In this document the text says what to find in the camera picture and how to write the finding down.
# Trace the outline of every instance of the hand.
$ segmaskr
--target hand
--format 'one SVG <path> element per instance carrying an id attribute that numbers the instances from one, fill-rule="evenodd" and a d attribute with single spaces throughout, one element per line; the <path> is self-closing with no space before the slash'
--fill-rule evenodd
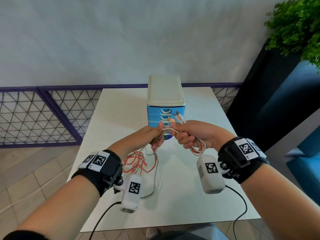
<path id="1" fill-rule="evenodd" d="M 129 153 L 148 145 L 154 137 L 162 132 L 163 128 L 163 122 L 160 122 L 156 128 L 145 126 L 131 135 L 113 143 L 108 149 L 116 153 L 121 159 L 124 159 Z M 164 141 L 165 139 L 162 137 L 157 143 L 153 144 L 151 146 L 153 152 L 156 152 Z"/>
<path id="2" fill-rule="evenodd" d="M 198 120 L 188 120 L 187 124 L 171 123 L 171 127 L 182 132 L 170 131 L 170 134 L 185 149 L 191 146 L 198 147 L 198 144 L 194 141 L 197 137 L 205 142 L 207 148 L 214 148 L 218 152 L 226 142 L 235 137 L 234 134 L 222 127 Z"/>

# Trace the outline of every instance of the artificial plant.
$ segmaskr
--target artificial plant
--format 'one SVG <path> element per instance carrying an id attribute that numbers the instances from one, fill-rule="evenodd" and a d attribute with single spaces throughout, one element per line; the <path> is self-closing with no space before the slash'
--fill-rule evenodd
<path id="1" fill-rule="evenodd" d="M 301 53 L 320 68 L 320 0 L 288 0 L 274 6 L 264 25 L 271 31 L 266 49 L 278 49 L 287 56 Z"/>

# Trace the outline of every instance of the tabletop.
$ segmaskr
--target tabletop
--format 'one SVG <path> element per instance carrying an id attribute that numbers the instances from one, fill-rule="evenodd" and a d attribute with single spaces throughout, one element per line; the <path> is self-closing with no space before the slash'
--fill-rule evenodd
<path id="1" fill-rule="evenodd" d="M 185 120 L 212 123 L 235 133 L 211 88 L 183 88 L 183 93 Z M 68 180 L 90 152 L 106 149 L 146 125 L 147 88 L 103 89 Z M 214 149 L 207 149 L 204 154 L 218 158 Z M 244 202 L 230 189 L 219 194 L 204 193 L 196 167 L 198 157 L 179 145 L 175 138 L 165 141 L 157 155 L 159 190 L 152 197 L 141 200 L 133 214 L 121 212 L 119 206 L 114 206 L 103 217 L 97 231 L 234 221 L 244 212 Z M 153 164 L 154 157 L 147 156 L 146 163 Z M 152 192 L 153 177 L 154 170 L 144 176 L 145 195 Z M 225 179 L 225 182 L 247 202 L 248 212 L 241 219 L 260 218 L 240 185 L 232 179 Z M 92 231 L 103 212 L 121 198 L 122 193 L 106 191 L 81 232 Z"/>

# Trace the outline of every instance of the geometric lattice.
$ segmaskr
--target geometric lattice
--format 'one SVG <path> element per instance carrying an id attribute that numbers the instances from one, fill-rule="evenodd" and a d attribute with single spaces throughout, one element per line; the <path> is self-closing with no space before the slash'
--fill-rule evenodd
<path id="1" fill-rule="evenodd" d="M 0 145 L 76 142 L 36 92 L 0 92 L 0 104 Z"/>
<path id="2" fill-rule="evenodd" d="M 54 101 L 83 138 L 101 90 L 49 91 Z"/>
<path id="3" fill-rule="evenodd" d="M 239 88 L 212 88 L 212 91 L 223 111 L 226 113 L 237 95 Z"/>

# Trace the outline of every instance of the right hand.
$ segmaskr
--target right hand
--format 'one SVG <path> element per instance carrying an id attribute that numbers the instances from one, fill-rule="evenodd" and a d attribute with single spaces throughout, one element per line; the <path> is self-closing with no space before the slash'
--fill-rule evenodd
<path id="1" fill-rule="evenodd" d="M 197 137 L 205 142 L 207 148 L 214 148 L 218 152 L 226 142 L 235 137 L 234 134 L 222 127 L 198 120 L 188 120 L 187 124 L 171 123 L 171 127 L 182 132 L 170 131 L 170 134 L 185 149 L 191 146 L 198 147 L 198 144 L 194 141 Z"/>

